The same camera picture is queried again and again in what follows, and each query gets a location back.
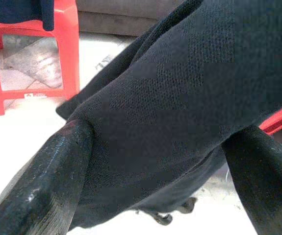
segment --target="cloth on stool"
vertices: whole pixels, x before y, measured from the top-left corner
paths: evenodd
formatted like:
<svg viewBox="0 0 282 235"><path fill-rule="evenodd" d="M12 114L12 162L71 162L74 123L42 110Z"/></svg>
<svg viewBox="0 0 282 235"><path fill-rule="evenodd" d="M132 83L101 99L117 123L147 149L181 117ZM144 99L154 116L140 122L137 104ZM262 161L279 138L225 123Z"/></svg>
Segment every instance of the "cloth on stool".
<svg viewBox="0 0 282 235"><path fill-rule="evenodd" d="M225 162L221 144L282 108L282 1L188 0L57 112L94 129L70 229L170 212Z"/></svg>
<svg viewBox="0 0 282 235"><path fill-rule="evenodd" d="M0 0L0 23L42 20L44 30L52 31L53 5L54 0Z"/></svg>

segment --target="shiny black surface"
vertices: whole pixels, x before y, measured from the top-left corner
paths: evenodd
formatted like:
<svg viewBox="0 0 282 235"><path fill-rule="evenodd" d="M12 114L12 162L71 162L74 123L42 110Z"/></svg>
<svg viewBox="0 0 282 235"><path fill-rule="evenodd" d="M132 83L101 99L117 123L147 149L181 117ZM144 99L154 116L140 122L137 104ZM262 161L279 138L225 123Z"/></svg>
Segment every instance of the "shiny black surface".
<svg viewBox="0 0 282 235"><path fill-rule="evenodd" d="M75 120L51 136L0 195L0 235L66 234L92 148L89 125Z"/></svg>
<svg viewBox="0 0 282 235"><path fill-rule="evenodd" d="M258 127L224 144L236 191L259 235L282 235L282 146Z"/></svg>

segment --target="red plastic stool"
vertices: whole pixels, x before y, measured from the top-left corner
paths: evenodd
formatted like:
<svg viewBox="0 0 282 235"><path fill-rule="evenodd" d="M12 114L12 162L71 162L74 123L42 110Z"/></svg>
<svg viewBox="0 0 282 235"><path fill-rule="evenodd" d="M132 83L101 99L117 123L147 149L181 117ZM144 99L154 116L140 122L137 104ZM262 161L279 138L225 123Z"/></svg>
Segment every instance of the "red plastic stool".
<svg viewBox="0 0 282 235"><path fill-rule="evenodd" d="M0 115L4 115L3 101L26 96L64 96L70 99L79 92L78 68L78 18L75 0L56 0L54 6L54 30L47 32L38 20L15 24L0 23L0 48L2 34L55 37L58 44L63 89L35 89L2 91L0 86Z"/></svg>
<svg viewBox="0 0 282 235"><path fill-rule="evenodd" d="M282 129L282 110L272 115L265 122L263 122L260 128L268 135L272 135L275 132Z"/></svg>

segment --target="dark blue clothing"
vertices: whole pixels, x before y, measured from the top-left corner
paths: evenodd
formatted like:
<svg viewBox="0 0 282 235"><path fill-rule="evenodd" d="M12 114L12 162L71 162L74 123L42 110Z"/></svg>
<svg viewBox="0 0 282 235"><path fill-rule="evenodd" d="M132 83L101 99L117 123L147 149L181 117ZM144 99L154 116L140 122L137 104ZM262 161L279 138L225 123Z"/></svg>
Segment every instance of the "dark blue clothing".
<svg viewBox="0 0 282 235"><path fill-rule="evenodd" d="M94 129L71 228L174 210L225 162L225 140L280 108L282 1L186 1L57 109Z"/></svg>
<svg viewBox="0 0 282 235"><path fill-rule="evenodd" d="M42 20L44 30L52 31L53 7L54 0L0 0L0 23Z"/></svg>

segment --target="black knit garment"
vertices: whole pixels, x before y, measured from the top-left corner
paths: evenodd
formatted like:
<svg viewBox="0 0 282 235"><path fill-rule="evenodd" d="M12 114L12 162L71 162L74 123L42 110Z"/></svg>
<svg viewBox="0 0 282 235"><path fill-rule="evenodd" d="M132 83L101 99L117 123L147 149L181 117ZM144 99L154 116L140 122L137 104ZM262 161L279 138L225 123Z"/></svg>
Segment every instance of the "black knit garment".
<svg viewBox="0 0 282 235"><path fill-rule="evenodd" d="M186 1L57 109L95 135L71 229L173 211L223 165L229 136L280 108L282 1Z"/></svg>
<svg viewBox="0 0 282 235"><path fill-rule="evenodd" d="M42 20L44 30L52 31L53 5L54 0L0 0L0 23Z"/></svg>

